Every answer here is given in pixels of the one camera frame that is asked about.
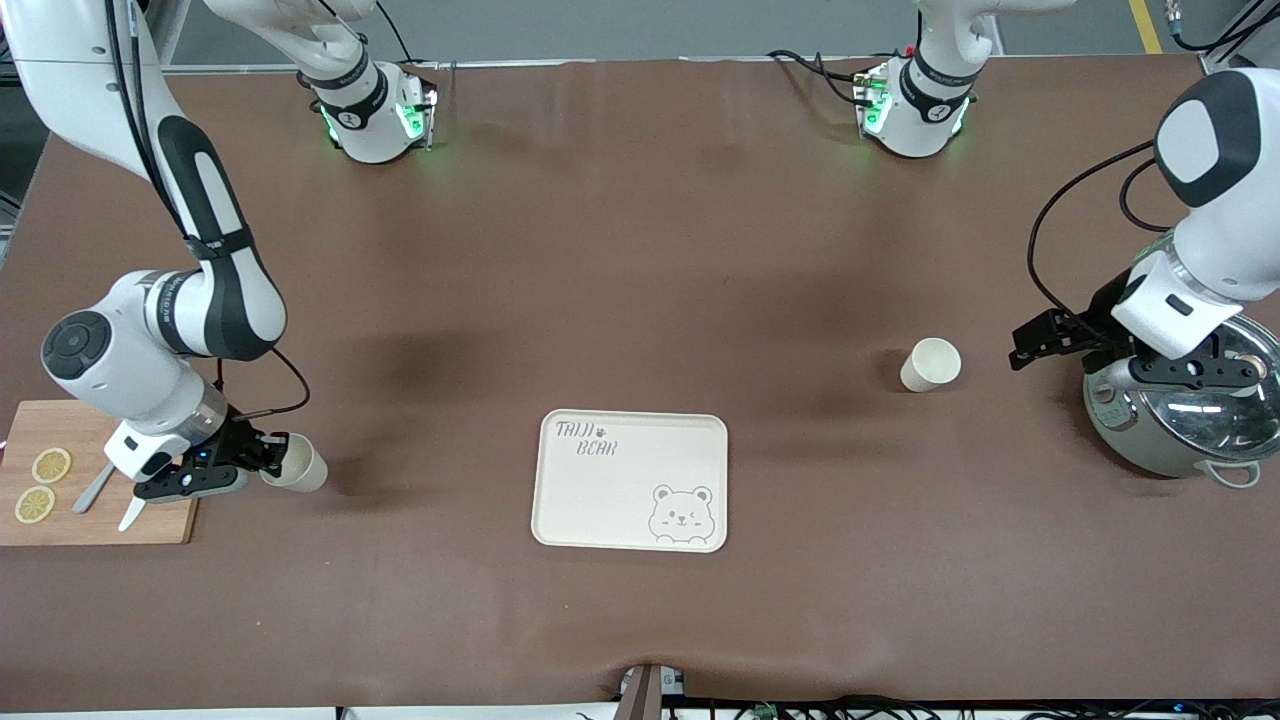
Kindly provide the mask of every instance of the green light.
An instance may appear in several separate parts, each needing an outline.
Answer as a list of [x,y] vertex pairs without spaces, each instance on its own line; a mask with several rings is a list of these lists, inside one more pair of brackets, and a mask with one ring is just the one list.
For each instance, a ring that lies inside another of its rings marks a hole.
[[956,124],[951,126],[951,135],[960,132],[960,126],[964,124],[964,111],[969,109],[969,100],[965,99],[964,104],[960,105],[960,110],[956,111]]
[[422,137],[422,113],[415,110],[412,106],[406,108],[397,104],[396,109],[399,110],[401,123],[404,126],[404,133],[408,135],[410,140],[417,140]]
[[333,119],[329,118],[329,111],[324,109],[324,105],[320,106],[320,117],[324,118],[324,124],[329,128],[329,140],[332,140],[334,145],[340,145],[342,142],[338,140],[338,131],[333,128]]
[[893,96],[888,92],[881,94],[876,104],[867,110],[867,132],[877,133],[884,127],[884,118],[888,117],[893,105]]

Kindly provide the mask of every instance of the yellow floor line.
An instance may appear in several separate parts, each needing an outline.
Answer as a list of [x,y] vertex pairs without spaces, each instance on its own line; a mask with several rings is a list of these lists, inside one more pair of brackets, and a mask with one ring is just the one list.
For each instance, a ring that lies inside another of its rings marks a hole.
[[1156,35],[1156,23],[1151,22],[1151,10],[1147,9],[1147,0],[1129,0],[1129,10],[1133,13],[1133,24],[1138,26],[1138,35],[1142,37],[1142,49],[1148,55],[1160,55],[1160,36]]

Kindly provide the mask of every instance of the wooden cutting board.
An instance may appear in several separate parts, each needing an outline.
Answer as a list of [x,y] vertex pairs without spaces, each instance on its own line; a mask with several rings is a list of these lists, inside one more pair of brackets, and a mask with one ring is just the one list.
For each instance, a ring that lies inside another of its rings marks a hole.
[[[116,530],[133,497],[133,480],[120,473],[111,475],[88,512],[72,512],[72,505],[106,465],[102,445],[118,424],[78,400],[28,400],[18,405],[0,462],[0,546],[187,542],[196,518],[195,500],[147,505],[128,530]],[[31,464],[50,447],[70,452],[72,469],[47,486],[56,495],[54,511],[24,525],[14,515],[14,505],[23,491],[40,484],[31,475]]]

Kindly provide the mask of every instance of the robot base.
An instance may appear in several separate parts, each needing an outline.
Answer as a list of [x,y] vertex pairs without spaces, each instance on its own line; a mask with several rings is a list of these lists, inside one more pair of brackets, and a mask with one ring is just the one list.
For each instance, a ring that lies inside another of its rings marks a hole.
[[904,58],[867,70],[854,86],[854,97],[867,100],[870,108],[858,108],[858,129],[863,137],[873,137],[886,150],[904,158],[928,158],[942,150],[951,136],[960,132],[969,100],[956,110],[955,119],[928,123],[919,110],[904,97],[901,88]]
[[372,165],[396,160],[413,147],[430,150],[435,135],[435,86],[392,63],[375,65],[389,83],[383,106],[360,129],[346,127],[343,113],[335,119],[321,106],[329,140],[352,160]]

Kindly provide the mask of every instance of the black strap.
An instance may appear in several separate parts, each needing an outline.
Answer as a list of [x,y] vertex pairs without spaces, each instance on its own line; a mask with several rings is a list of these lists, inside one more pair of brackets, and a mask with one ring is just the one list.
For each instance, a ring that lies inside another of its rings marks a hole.
[[927,61],[924,61],[924,55],[920,55],[919,50],[915,51],[915,55],[911,55],[911,61],[920,68],[920,74],[923,74],[924,77],[932,79],[938,85],[945,85],[947,87],[964,87],[966,85],[973,85],[973,81],[978,79],[978,73],[982,72],[982,69],[979,69],[977,73],[964,77],[948,76],[942,70],[938,70],[933,65],[928,64]]
[[902,65],[902,74],[899,77],[899,82],[902,86],[902,99],[919,110],[920,119],[925,123],[937,124],[947,122],[969,97],[968,92],[961,92],[950,100],[940,100],[932,95],[925,95],[911,79],[910,69],[910,63]]
[[196,351],[183,342],[182,336],[178,334],[178,322],[174,319],[174,301],[178,299],[178,290],[182,284],[198,272],[187,270],[177,273],[164,281],[159,288],[160,301],[156,302],[156,325],[160,327],[160,337],[164,338],[165,345],[179,355],[196,355]]
[[378,70],[378,86],[360,102],[342,106],[321,101],[320,105],[325,109],[329,119],[339,126],[347,129],[365,129],[369,126],[369,118],[374,117],[374,113],[380,110],[383,104],[387,102],[387,76],[381,70]]
[[212,260],[215,258],[227,258],[237,250],[252,246],[253,233],[248,229],[248,225],[242,225],[238,231],[232,231],[212,240],[201,240],[193,234],[188,234],[183,241],[187,243],[187,250],[196,256],[196,260]]
[[353,85],[357,79],[360,79],[360,76],[365,74],[365,68],[367,67],[369,67],[369,50],[361,47],[360,61],[356,63],[356,67],[347,70],[347,73],[342,77],[337,77],[333,79],[316,79],[311,76],[302,74],[301,70],[298,70],[298,77],[306,79],[307,86],[314,90],[342,90],[343,87]]

